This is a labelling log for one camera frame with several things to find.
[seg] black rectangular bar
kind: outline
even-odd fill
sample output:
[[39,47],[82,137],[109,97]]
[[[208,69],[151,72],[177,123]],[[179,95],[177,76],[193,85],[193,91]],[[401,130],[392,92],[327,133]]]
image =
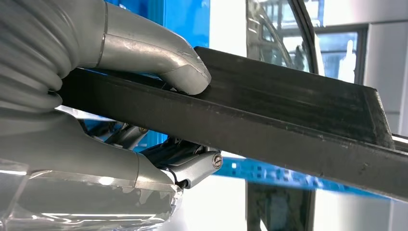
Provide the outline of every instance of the black rectangular bar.
[[197,51],[213,77],[198,96],[136,74],[80,69],[59,93],[66,106],[408,200],[408,156],[389,149],[374,89]]

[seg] blue rack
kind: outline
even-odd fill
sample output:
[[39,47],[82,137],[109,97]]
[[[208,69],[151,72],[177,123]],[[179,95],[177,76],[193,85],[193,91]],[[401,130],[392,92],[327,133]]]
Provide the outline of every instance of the blue rack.
[[362,196],[383,198],[360,189],[314,177],[253,159],[224,157],[222,168],[215,173],[220,176],[245,179],[260,184],[279,185],[306,190],[323,189]]

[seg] window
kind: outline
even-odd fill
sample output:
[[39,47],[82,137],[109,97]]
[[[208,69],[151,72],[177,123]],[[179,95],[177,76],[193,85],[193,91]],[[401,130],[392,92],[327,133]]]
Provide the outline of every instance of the window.
[[354,83],[357,32],[318,34],[324,75]]
[[324,66],[320,74],[362,84],[367,30],[367,25],[315,27]]
[[247,55],[309,71],[310,57],[288,0],[247,1]]

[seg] metal bolt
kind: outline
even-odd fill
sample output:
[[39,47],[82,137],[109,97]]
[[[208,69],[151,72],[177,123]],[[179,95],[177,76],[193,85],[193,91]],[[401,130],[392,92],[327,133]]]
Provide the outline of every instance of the metal bolt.
[[215,154],[213,157],[213,166],[215,169],[219,169],[222,166],[222,156],[221,154]]
[[142,133],[146,133],[149,130],[147,128],[139,127],[139,131],[142,132]]

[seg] protective plastic cover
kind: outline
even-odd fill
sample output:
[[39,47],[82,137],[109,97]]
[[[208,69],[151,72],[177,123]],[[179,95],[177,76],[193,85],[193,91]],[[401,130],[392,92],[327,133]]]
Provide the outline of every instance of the protective plastic cover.
[[172,184],[27,170],[0,159],[0,231],[150,230],[181,202]]

